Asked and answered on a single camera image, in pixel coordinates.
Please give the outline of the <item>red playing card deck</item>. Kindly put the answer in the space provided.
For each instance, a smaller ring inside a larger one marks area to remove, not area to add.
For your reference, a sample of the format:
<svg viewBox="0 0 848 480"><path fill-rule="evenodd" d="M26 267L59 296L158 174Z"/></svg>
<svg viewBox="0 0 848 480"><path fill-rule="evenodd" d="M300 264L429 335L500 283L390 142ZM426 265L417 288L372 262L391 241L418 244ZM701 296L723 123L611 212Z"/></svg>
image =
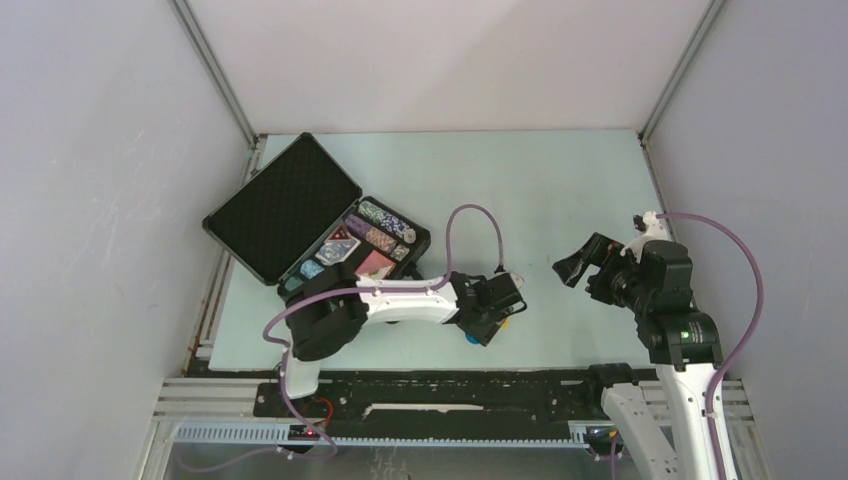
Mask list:
<svg viewBox="0 0 848 480"><path fill-rule="evenodd" d="M355 273L372 279L387 278L396 267L396 262L378 251L372 251L355 269Z"/></svg>

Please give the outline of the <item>black poker set case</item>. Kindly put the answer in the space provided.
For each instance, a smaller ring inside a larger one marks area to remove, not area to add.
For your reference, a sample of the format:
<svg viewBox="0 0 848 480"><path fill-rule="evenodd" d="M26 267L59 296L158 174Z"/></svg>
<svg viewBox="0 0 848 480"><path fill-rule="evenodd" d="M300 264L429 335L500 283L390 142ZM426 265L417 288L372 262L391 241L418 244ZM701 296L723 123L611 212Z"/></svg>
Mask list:
<svg viewBox="0 0 848 480"><path fill-rule="evenodd" d="M362 217L358 212L362 200L376 203L404 219L416 230L417 240L407 244L384 231L379 224ZM309 259L319 262L315 253L351 214L389 234L397 245L407 246L410 253L398 262L390 253L378 250L348 229L361 244L344 262L337 264L355 272L372 251L378 251L396 262L395 269L385 279L418 277L416 263L431 244L430 232L376 198L365 195L309 133L298 136L268 165L260 168L243 187L203 219L202 227L260 282L276 288L282 298L288 298L293 292L287 294L282 285L293 275L304 283L310 280L300 274L300 265ZM333 265L323 266L326 270Z"/></svg>

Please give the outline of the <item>red triangular all-in button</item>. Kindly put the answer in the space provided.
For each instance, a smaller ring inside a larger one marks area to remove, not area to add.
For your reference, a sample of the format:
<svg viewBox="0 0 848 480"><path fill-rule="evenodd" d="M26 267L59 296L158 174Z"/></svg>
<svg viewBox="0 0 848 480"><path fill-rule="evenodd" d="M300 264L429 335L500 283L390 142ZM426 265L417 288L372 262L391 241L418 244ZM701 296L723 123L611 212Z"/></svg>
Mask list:
<svg viewBox="0 0 848 480"><path fill-rule="evenodd" d="M356 238L350 233L347 226L342 223L336 227L326 242L331 244L342 244L354 242Z"/></svg>

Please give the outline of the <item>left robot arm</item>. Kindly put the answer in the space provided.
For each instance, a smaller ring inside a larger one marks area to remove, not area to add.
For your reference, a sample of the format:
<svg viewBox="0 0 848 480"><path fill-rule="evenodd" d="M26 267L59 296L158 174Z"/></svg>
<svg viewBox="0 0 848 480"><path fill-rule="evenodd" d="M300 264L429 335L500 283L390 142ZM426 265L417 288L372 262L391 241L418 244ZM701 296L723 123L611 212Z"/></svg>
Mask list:
<svg viewBox="0 0 848 480"><path fill-rule="evenodd" d="M516 277L451 272L427 280L383 280L324 272L290 297L282 320L290 340L282 358L278 404L304 416L316 403L322 363L368 326L402 322L455 325L482 346L527 309Z"/></svg>

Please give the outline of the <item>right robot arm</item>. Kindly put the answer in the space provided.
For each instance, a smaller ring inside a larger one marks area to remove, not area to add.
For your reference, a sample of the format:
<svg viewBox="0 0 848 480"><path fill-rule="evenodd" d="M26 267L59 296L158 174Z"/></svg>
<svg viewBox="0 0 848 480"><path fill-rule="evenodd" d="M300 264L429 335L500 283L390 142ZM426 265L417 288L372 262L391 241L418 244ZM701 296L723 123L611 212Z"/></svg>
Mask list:
<svg viewBox="0 0 848 480"><path fill-rule="evenodd" d="M586 291L596 301L627 308L656 367L672 414L668 443L650 420L624 411L633 382L599 379L581 392L585 411L610 417L632 448L640 469L658 476L661 453L674 451L685 479L733 479L736 470L720 399L724 364L714 320L693 304L692 261L685 246L643 235L624 246L599 233L554 263L563 284L575 287L586 270L598 271Z"/></svg>

